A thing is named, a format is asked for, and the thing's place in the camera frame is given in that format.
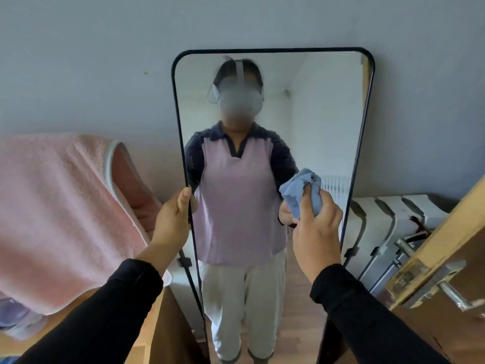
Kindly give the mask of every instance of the wooden floor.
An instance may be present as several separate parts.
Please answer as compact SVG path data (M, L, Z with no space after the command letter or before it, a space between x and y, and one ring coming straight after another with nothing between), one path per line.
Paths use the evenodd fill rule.
M288 243L288 272L283 317L276 340L275 355L271 364L315 364L322 340L326 314L322 306L309 297L311 285L301 271L293 253L291 239ZM210 321L207 319L210 362L218 363L211 340ZM246 328L242 328L242 349L238 364L253 364L247 352Z

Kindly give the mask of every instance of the full-length mirror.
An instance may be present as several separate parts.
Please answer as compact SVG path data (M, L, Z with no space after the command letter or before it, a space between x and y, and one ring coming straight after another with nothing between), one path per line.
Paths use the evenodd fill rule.
M325 312L308 297L293 229L305 183L347 209L369 75L358 49L192 51L176 60L212 362L316 362Z

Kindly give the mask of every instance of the leg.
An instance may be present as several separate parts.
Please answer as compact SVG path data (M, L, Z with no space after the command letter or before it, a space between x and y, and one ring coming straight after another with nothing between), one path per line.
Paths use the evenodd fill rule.
M222 362L239 358L244 317L244 269L199 263L202 301L209 317L212 341Z
M249 353L255 363L268 362L276 344L285 299L286 249L246 275L246 326Z

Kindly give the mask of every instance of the gray wall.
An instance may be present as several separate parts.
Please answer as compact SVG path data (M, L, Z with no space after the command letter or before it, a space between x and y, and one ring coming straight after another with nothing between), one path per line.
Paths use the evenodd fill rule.
M355 195L462 197L485 156L485 0L0 0L0 134L125 140L183 182L170 80L189 48L362 46L377 60Z

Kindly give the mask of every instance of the hair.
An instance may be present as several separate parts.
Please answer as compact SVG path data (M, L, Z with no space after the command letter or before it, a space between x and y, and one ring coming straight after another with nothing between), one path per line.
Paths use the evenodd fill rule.
M242 59L241 61L243 72L253 73L258 80L259 86L263 87L263 77L256 63L250 59ZM236 75L236 62L233 59L227 60L221 65L221 67L217 71L213 83L216 87L219 88L219 84L221 83L222 79L227 77L235 77Z

